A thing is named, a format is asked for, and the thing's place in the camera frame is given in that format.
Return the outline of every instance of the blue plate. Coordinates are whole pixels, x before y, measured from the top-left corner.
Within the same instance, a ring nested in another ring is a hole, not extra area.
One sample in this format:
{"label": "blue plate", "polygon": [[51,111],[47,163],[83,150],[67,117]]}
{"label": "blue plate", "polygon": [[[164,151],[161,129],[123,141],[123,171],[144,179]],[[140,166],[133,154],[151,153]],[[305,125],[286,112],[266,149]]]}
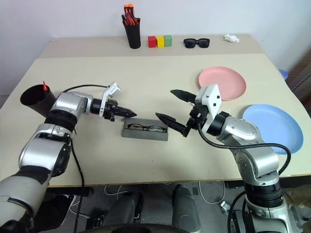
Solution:
{"label": "blue plate", "polygon": [[[291,153],[299,151],[303,134],[298,123],[282,109],[268,104],[255,104],[247,108],[243,119],[254,123],[267,143],[285,145]],[[281,148],[273,148],[278,154],[286,154]]]}

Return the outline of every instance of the table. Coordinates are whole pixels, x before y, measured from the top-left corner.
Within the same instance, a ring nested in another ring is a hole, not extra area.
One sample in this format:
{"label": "table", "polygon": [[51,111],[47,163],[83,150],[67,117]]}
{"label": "table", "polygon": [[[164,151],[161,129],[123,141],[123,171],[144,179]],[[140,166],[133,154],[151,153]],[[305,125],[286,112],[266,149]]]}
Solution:
{"label": "table", "polygon": [[[67,38],[51,42],[35,60],[0,110],[0,179],[18,170],[21,149],[44,118],[19,102],[28,87],[43,80],[58,95],[79,84],[108,85],[116,81],[121,92],[115,96],[119,106],[130,108],[139,118],[157,119],[155,112],[173,116],[186,123],[192,106],[177,99],[171,89],[197,93],[199,73],[211,66],[225,66],[239,72],[247,83],[243,96],[224,101],[222,111],[241,117],[244,110],[257,103],[277,106],[289,113],[304,135],[301,150],[283,176],[311,174],[311,120],[302,104],[289,90],[282,75],[259,44],[249,35],[240,34],[240,43],[223,41],[222,36],[208,36],[210,47],[186,49],[184,38],[173,36],[173,46],[148,48],[142,37],[138,50],[128,47],[126,38]],[[80,91],[101,98],[96,87]],[[74,146],[85,175],[86,185],[149,183],[176,181],[214,181],[241,179],[229,150],[206,144],[197,131],[187,138],[169,130],[168,142],[122,138],[124,120],[110,122],[96,115],[83,115],[76,126]],[[280,166],[285,161],[281,155]],[[66,172],[51,180],[50,186],[79,186],[80,176],[70,159]]]}

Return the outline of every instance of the eyeglasses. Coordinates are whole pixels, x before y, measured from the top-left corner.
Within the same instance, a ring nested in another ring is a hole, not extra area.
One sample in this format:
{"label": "eyeglasses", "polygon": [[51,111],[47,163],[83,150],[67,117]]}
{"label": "eyeglasses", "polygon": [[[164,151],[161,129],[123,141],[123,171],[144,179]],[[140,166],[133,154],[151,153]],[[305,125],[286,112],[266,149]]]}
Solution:
{"label": "eyeglasses", "polygon": [[184,45],[188,49],[192,49],[195,47],[195,45],[199,45],[201,48],[208,48],[209,47],[209,39],[207,38],[201,38],[201,39],[184,39]]}
{"label": "eyeglasses", "polygon": [[152,132],[161,132],[161,133],[166,132],[165,128],[163,128],[161,126],[157,126],[157,125],[143,126],[140,124],[130,124],[127,127],[131,130],[152,131]]}

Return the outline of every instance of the pink plate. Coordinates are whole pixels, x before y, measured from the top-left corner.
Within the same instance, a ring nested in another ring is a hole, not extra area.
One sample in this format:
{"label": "pink plate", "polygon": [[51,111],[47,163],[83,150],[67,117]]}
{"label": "pink plate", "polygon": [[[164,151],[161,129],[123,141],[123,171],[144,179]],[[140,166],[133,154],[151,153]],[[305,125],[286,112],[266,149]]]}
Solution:
{"label": "pink plate", "polygon": [[236,71],[227,67],[210,67],[199,76],[200,86],[218,84],[222,100],[234,100],[244,94],[246,82]]}

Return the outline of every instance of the black cup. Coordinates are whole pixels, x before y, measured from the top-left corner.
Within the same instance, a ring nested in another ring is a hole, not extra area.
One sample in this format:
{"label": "black cup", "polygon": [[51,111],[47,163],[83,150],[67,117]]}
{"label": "black cup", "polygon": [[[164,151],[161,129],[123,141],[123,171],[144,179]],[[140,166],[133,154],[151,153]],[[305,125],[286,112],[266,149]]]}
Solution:
{"label": "black cup", "polygon": [[50,109],[56,101],[55,96],[50,91],[43,90],[43,85],[36,85],[28,88],[20,97],[20,102],[47,117]]}
{"label": "black cup", "polygon": [[138,18],[139,24],[134,26],[123,25],[125,27],[128,44],[132,49],[138,49],[140,47],[140,18]]}

